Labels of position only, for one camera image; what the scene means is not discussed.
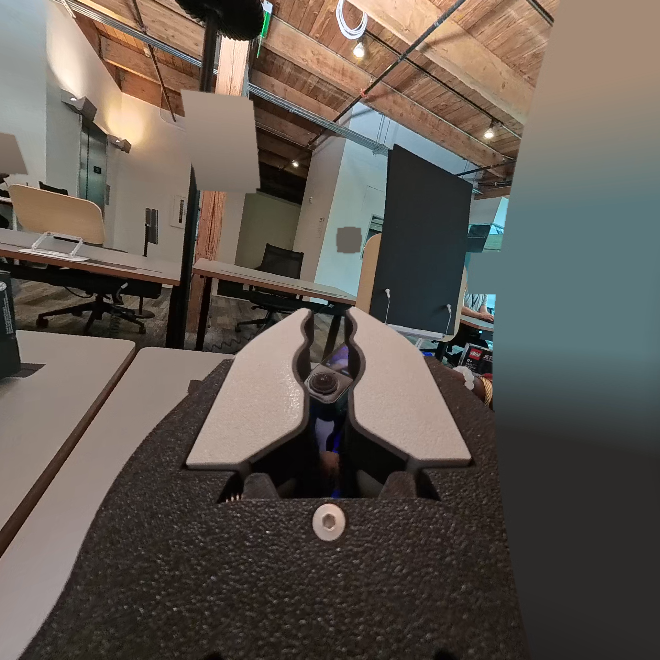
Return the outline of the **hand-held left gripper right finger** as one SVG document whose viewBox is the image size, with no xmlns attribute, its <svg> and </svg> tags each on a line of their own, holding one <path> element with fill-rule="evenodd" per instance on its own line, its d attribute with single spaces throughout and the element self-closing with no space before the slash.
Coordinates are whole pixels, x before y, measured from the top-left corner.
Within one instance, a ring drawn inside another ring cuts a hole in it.
<svg viewBox="0 0 660 660">
<path fill-rule="evenodd" d="M 349 393 L 344 457 L 371 477 L 467 466 L 471 454 L 422 353 L 357 308 L 346 312 Z"/>
</svg>

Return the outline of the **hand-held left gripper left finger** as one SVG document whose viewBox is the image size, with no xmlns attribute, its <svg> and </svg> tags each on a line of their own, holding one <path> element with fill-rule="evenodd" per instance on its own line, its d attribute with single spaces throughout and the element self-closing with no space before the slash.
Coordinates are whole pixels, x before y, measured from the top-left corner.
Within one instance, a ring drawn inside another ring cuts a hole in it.
<svg viewBox="0 0 660 660">
<path fill-rule="evenodd" d="M 232 361 L 186 467 L 248 474 L 309 423 L 314 316 L 299 309 L 256 336 Z"/>
</svg>

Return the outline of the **blue plastic bin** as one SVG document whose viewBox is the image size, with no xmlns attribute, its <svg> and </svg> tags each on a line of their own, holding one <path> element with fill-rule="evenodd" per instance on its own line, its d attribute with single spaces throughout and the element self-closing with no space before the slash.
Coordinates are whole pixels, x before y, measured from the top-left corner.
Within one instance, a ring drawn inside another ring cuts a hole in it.
<svg viewBox="0 0 660 660">
<path fill-rule="evenodd" d="M 319 364 L 342 372 L 351 378 L 349 372 L 349 349 L 346 344 L 342 344 Z M 341 434 L 346 420 L 349 394 L 352 391 L 352 387 L 353 379 L 348 395 L 336 404 L 324 405 L 310 396 L 310 419 L 313 423 L 313 430 L 320 451 L 339 452 Z"/>
</svg>

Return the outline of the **lego box red car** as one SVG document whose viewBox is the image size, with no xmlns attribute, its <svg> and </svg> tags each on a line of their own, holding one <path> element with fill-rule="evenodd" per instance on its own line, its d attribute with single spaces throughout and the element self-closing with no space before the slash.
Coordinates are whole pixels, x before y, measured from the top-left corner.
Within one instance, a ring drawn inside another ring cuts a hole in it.
<svg viewBox="0 0 660 660">
<path fill-rule="evenodd" d="M 492 374 L 492 350 L 487 346 L 468 343 L 461 355 L 460 365 L 474 374 Z"/>
</svg>

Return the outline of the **black lego set box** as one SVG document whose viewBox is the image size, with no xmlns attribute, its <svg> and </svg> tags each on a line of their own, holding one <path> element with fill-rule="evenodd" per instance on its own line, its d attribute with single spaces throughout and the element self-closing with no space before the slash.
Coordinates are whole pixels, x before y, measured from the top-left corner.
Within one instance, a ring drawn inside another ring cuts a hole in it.
<svg viewBox="0 0 660 660">
<path fill-rule="evenodd" d="M 21 370 L 11 275 L 1 271 L 1 380 Z"/>
</svg>

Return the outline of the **person's left hand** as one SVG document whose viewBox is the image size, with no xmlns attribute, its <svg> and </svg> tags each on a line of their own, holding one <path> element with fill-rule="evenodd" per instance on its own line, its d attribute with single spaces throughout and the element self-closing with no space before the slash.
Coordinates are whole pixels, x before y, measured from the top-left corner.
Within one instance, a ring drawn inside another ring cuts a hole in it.
<svg viewBox="0 0 660 660">
<path fill-rule="evenodd" d="M 342 479 L 341 456 L 334 451 L 319 452 L 319 470 L 323 483 L 331 491 L 340 488 Z"/>
</svg>

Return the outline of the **black office chair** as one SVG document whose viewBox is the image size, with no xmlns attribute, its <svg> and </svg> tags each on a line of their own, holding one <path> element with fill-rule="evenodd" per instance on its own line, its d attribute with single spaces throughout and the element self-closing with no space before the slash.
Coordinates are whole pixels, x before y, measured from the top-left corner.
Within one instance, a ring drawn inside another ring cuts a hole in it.
<svg viewBox="0 0 660 660">
<path fill-rule="evenodd" d="M 40 313 L 35 324 L 38 328 L 46 328 L 48 326 L 48 319 L 51 317 L 64 315 L 81 317 L 85 312 L 89 312 L 90 315 L 84 329 L 84 334 L 88 334 L 93 323 L 101 320 L 104 314 L 108 314 L 112 318 L 126 320 L 138 327 L 139 334 L 145 334 L 146 328 L 144 323 L 138 318 L 139 314 L 132 309 L 126 308 L 119 301 L 120 295 L 124 293 L 127 287 L 128 284 L 124 283 L 112 293 L 89 294 L 88 299 L 90 301 L 85 303 Z"/>
<path fill-rule="evenodd" d="M 265 246 L 260 266 L 256 270 L 287 278 L 298 279 L 301 273 L 304 254 L 286 250 L 270 243 Z M 248 301 L 253 303 L 252 309 L 262 309 L 267 312 L 262 319 L 241 321 L 235 325 L 234 331 L 241 332 L 244 326 L 256 326 L 257 334 L 272 327 L 277 321 L 277 315 L 287 316 L 300 308 L 298 302 L 301 295 L 273 292 L 265 288 L 251 285 L 246 294 Z"/>
</svg>

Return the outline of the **black pole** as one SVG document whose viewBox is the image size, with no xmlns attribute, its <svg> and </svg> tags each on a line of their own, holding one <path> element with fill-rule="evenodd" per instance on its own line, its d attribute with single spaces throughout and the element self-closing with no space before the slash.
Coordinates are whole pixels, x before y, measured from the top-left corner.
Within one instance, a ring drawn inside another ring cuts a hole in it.
<svg viewBox="0 0 660 660">
<path fill-rule="evenodd" d="M 209 14 L 205 21 L 205 32 L 202 50 L 200 92 L 214 92 L 213 69 L 218 44 L 218 24 Z M 187 310 L 194 266 L 195 240 L 199 215 L 199 189 L 197 187 L 195 169 L 191 166 L 187 198 L 186 223 L 184 227 L 184 243 L 181 257 L 179 284 L 173 286 L 169 297 L 168 325 L 166 332 L 166 348 L 182 349 L 185 343 Z"/>
</svg>

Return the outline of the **black panel on wooden easel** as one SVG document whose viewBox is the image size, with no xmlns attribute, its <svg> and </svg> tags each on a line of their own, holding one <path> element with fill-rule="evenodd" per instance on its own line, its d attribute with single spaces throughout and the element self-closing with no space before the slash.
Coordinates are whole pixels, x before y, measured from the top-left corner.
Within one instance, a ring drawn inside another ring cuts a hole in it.
<svg viewBox="0 0 660 660">
<path fill-rule="evenodd" d="M 395 329 L 450 337 L 461 308 L 472 198 L 468 181 L 393 146 L 367 312 Z"/>
</svg>

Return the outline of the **wooden pillar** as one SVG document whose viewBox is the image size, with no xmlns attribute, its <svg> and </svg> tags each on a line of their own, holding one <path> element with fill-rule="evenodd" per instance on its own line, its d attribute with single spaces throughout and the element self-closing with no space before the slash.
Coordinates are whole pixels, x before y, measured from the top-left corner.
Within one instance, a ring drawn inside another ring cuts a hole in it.
<svg viewBox="0 0 660 660">
<path fill-rule="evenodd" d="M 243 95 L 249 48 L 249 41 L 237 41 L 228 37 L 221 38 L 215 87 L 217 94 Z M 200 259 L 215 260 L 226 202 L 227 194 L 223 192 L 203 192 L 201 194 L 201 210 L 197 227 L 194 262 Z M 197 328 L 202 290 L 201 277 L 193 275 L 189 291 L 186 331 L 192 332 Z"/>
</svg>

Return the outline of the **grey office desk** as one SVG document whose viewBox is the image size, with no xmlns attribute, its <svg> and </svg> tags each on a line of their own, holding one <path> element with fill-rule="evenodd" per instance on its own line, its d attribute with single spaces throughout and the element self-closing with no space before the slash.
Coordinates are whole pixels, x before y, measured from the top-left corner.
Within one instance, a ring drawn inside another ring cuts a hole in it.
<svg viewBox="0 0 660 660">
<path fill-rule="evenodd" d="M 96 296 L 122 292 L 143 298 L 158 298 L 163 285 L 172 287 L 169 297 L 166 347 L 180 349 L 184 340 L 177 338 L 176 320 L 179 298 L 180 266 L 150 260 L 130 253 L 82 245 L 77 253 L 80 259 L 69 260 L 73 250 L 59 241 L 61 250 L 32 250 L 39 236 L 29 232 L 1 229 L 1 256 L 14 263 L 1 266 L 13 277 L 26 281 L 43 282 L 54 286 L 68 286 Z"/>
</svg>

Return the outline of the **white desk stand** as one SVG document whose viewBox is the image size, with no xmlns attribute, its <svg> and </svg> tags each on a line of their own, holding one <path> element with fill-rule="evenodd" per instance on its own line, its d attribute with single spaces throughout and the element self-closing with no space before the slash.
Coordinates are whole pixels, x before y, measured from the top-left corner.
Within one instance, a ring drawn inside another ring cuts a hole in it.
<svg viewBox="0 0 660 660">
<path fill-rule="evenodd" d="M 61 232 L 43 232 L 30 246 L 30 250 L 32 252 L 48 252 L 42 247 L 42 244 L 48 240 L 72 243 L 74 247 L 67 253 L 67 257 L 70 259 L 78 256 L 78 251 L 84 244 L 80 236 L 63 234 Z"/>
</svg>

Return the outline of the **black round disc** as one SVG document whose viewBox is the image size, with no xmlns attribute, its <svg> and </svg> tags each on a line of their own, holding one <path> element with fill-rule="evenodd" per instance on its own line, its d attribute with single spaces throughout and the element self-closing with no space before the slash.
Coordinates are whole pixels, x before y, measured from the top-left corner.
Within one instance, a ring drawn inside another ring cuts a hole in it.
<svg viewBox="0 0 660 660">
<path fill-rule="evenodd" d="M 240 42 L 261 35 L 265 13 L 260 1 L 177 1 L 189 16 L 207 23 L 212 17 L 219 33 Z"/>
</svg>

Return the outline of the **wooden desk black frame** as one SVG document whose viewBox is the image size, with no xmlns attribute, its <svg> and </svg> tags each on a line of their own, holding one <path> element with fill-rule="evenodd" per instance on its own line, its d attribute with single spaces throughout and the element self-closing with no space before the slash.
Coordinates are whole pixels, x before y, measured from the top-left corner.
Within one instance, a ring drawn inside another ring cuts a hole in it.
<svg viewBox="0 0 660 660">
<path fill-rule="evenodd" d="M 321 299 L 329 302 L 329 305 L 326 305 L 326 307 L 321 310 L 321 313 L 333 317 L 329 326 L 326 345 L 323 351 L 324 359 L 334 351 L 341 325 L 341 317 L 345 315 L 347 308 L 353 307 L 356 304 L 356 296 L 332 286 L 320 285 L 300 279 L 263 272 L 255 268 L 229 265 L 220 261 L 200 259 L 194 264 L 192 274 L 200 276 L 203 279 L 201 309 L 195 341 L 196 351 L 203 350 L 205 334 L 208 326 L 207 322 L 213 279 L 241 285 L 250 285 L 279 293 Z"/>
</svg>

